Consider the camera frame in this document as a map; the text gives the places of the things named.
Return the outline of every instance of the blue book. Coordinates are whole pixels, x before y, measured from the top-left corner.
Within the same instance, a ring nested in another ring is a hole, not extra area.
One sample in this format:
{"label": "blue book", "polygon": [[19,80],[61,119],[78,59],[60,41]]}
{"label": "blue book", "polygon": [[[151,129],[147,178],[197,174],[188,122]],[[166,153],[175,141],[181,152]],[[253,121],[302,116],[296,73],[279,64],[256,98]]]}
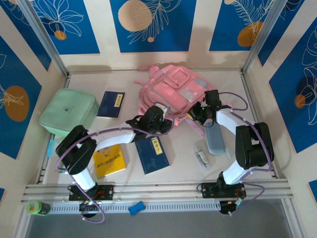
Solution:
{"label": "blue book", "polygon": [[118,118],[125,93],[105,91],[97,112],[98,117]]}
{"label": "blue book", "polygon": [[317,180],[309,182],[309,186],[311,187],[311,190],[317,202]]}
{"label": "blue book", "polygon": [[150,136],[135,142],[145,174],[169,167],[166,154],[158,137]]}

